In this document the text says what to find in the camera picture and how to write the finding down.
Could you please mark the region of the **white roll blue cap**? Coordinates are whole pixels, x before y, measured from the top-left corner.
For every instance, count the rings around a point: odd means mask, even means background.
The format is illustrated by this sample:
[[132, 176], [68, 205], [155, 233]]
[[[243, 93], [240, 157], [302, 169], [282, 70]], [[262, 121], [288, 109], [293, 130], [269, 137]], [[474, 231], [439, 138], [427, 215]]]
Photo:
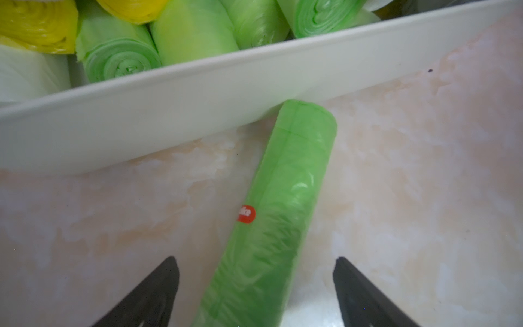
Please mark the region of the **white roll blue cap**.
[[1, 46], [1, 106], [71, 88], [68, 58]]

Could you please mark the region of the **light green roll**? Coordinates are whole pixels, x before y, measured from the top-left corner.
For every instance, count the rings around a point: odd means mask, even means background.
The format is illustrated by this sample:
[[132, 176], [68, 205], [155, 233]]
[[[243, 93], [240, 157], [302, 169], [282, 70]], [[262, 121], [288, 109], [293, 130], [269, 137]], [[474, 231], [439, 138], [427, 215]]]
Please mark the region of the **light green roll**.
[[282, 42], [290, 27], [275, 0], [221, 0], [234, 26], [239, 49]]

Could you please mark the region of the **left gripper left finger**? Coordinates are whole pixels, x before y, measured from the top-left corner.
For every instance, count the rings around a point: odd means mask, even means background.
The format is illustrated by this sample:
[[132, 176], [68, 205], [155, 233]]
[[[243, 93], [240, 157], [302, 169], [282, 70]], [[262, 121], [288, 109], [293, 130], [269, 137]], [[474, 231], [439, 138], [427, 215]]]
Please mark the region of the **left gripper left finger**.
[[93, 326], [167, 327], [179, 280], [176, 259], [169, 256]]

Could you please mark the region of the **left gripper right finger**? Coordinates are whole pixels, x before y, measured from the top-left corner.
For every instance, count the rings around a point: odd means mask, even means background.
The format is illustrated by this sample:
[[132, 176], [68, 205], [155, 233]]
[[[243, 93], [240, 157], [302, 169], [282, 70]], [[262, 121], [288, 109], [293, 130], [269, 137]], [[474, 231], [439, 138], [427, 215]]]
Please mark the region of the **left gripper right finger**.
[[419, 327], [347, 258], [336, 259], [332, 276], [345, 326]]

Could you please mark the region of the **dark green roll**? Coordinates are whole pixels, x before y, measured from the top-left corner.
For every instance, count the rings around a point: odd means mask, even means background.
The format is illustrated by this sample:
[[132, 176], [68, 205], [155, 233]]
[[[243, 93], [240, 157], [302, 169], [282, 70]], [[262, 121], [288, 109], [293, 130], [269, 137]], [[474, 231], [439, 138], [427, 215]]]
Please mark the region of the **dark green roll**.
[[148, 28], [118, 19], [96, 1], [77, 1], [76, 57], [90, 83], [162, 67]]

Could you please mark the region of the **yellow roll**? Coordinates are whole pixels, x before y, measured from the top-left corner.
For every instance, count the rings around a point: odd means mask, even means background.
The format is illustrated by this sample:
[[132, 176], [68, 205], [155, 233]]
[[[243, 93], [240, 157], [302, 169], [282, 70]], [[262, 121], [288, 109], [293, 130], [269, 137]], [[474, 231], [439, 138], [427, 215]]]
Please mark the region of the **yellow roll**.
[[75, 53], [75, 1], [2, 1], [1, 44], [46, 54]]
[[136, 25], [154, 21], [168, 0], [97, 0], [105, 11]]

